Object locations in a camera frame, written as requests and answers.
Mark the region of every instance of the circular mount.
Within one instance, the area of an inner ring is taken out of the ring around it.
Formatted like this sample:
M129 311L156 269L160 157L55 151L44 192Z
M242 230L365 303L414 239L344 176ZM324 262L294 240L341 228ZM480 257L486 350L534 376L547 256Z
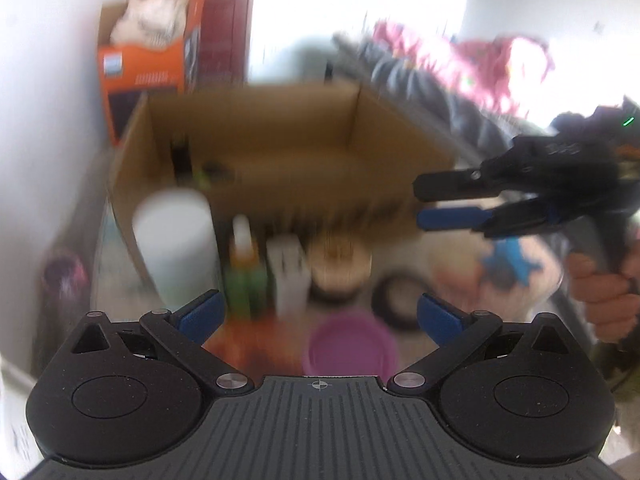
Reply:
M187 372L110 351L74 354L68 373L45 371L34 387L27 418L47 455L123 465L162 453L197 424L202 393Z
M402 372L394 377L394 382L401 388L420 388L426 380L415 372Z
M555 464L597 452L614 404L583 357L532 352L461 368L442 386L442 414L457 438L508 462Z
M217 378L216 384L225 390L237 390L247 385L249 379L242 374L223 374Z

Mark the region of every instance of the metal screw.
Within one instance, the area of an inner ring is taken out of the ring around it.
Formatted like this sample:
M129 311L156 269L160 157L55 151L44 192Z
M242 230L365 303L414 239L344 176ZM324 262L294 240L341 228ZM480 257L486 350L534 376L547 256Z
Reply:
M402 372L394 377L394 382L401 388L420 388L426 380L415 372Z
M248 382L249 379L242 374L224 374L216 380L216 384L225 390L237 390L246 386Z

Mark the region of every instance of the pink clothing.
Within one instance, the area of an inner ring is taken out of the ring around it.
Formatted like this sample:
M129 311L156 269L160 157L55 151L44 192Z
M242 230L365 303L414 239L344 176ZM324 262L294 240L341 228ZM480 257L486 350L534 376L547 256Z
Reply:
M447 90L496 114L526 117L554 68L543 45L521 36L453 44L437 36L421 38L398 23L378 22L373 40L433 74Z

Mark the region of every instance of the blue gripper pad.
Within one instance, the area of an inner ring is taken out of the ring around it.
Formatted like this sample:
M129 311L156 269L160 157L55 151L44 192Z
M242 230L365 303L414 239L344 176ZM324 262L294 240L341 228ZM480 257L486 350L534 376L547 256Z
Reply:
M427 294L418 300L418 325L438 346L446 345L464 330L459 317Z
M217 292L185 314L176 328L191 341L203 345L225 320L225 295Z
M423 209L418 213L418 227L423 231L476 229L491 218L493 212L479 207L443 207Z

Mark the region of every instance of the spray bottle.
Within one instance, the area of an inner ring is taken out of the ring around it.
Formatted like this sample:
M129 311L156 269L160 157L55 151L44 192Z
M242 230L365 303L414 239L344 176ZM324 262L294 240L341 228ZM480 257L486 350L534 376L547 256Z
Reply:
M267 269L260 259L248 218L236 216L233 229L230 264L225 272L226 303L232 316L258 317L267 309Z

